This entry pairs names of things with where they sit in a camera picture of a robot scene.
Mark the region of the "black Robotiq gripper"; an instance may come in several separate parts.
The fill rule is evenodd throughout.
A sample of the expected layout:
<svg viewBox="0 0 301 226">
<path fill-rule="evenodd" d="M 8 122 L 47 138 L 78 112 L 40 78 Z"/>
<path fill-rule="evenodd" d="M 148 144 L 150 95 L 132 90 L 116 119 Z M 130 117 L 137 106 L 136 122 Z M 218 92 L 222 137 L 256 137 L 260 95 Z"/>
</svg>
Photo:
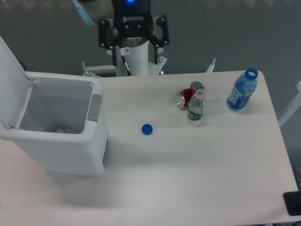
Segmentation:
<svg viewBox="0 0 301 226">
<path fill-rule="evenodd" d="M 153 45 L 154 63 L 158 64 L 159 53 L 170 43 L 166 14 L 152 18 L 149 0 L 113 0 L 113 25 L 122 38 L 143 37 L 148 32 L 148 40 Z M 98 21 L 99 47 L 111 51 L 113 65 L 117 66 L 117 41 L 109 19 Z"/>
</svg>

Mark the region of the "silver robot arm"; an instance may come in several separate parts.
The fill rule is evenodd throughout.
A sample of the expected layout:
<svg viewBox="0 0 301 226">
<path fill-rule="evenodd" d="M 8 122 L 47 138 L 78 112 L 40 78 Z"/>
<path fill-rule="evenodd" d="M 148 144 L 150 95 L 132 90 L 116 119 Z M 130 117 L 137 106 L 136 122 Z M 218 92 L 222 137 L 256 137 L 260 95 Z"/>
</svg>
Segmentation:
<svg viewBox="0 0 301 226">
<path fill-rule="evenodd" d="M 154 63 L 158 50 L 169 44 L 167 17 L 153 17 L 149 0 L 75 0 L 88 20 L 98 24 L 98 44 L 112 53 L 117 65 L 116 47 L 129 38 L 145 38 L 154 48 Z"/>
</svg>

